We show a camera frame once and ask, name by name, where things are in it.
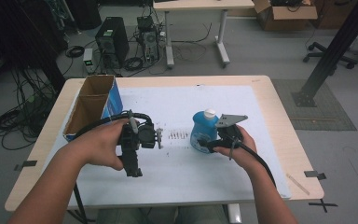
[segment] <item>person's left arm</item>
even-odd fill
[[[62,223],[80,169],[85,164],[123,169],[116,145],[127,119],[103,125],[62,147],[8,223]]]

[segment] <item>white bottle cap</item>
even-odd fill
[[[214,109],[209,108],[204,110],[204,117],[206,119],[213,119],[215,115],[216,115],[216,111],[214,111]]]

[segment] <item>floor mat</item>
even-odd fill
[[[313,98],[316,107],[296,106],[292,92],[299,92],[306,81],[303,79],[272,80],[284,109],[296,130],[357,131],[341,104],[325,83]]]

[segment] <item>person's right arm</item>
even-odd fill
[[[255,140],[241,126],[238,126],[238,128],[243,136],[242,142],[254,152],[257,152]],[[228,156],[230,151],[229,148],[225,147],[216,147],[213,150],[225,156]],[[259,223],[297,223],[295,216],[284,203],[260,162],[241,148],[233,150],[232,159],[246,171],[251,179]]]

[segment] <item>office chair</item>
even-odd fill
[[[308,53],[307,56],[303,59],[304,63],[307,63],[311,57],[322,57],[324,55],[324,52],[327,50],[327,48],[325,48],[324,46],[322,46],[317,42],[313,42],[311,45],[308,46],[308,50],[313,50],[315,48],[320,50],[321,52]],[[354,59],[345,56],[342,56],[340,60],[342,62],[347,63],[346,68],[348,69],[352,69],[357,64],[357,62]]]

